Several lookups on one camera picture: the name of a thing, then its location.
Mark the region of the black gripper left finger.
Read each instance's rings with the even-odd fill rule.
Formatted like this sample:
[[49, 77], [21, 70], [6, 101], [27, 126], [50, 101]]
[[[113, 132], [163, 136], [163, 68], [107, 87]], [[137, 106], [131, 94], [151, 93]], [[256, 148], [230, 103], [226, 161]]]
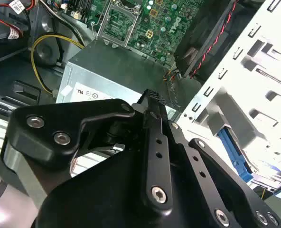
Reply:
[[169, 146], [166, 108], [146, 90], [121, 99], [20, 107], [9, 118], [1, 177], [19, 183], [39, 211], [48, 195], [93, 166], [138, 146]]

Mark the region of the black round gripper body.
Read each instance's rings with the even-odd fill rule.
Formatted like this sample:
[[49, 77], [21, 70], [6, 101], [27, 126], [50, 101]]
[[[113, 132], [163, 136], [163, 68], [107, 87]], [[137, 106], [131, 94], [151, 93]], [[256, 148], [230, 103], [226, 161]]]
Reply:
[[185, 146], [138, 146], [93, 166], [45, 199], [38, 228], [210, 228], [199, 185], [204, 158]]

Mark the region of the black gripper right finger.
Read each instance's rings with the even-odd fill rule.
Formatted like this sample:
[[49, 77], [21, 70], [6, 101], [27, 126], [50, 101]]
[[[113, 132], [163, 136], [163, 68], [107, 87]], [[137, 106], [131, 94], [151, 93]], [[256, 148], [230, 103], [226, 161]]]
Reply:
[[281, 228], [280, 217], [202, 140], [169, 122], [179, 202], [192, 228]]

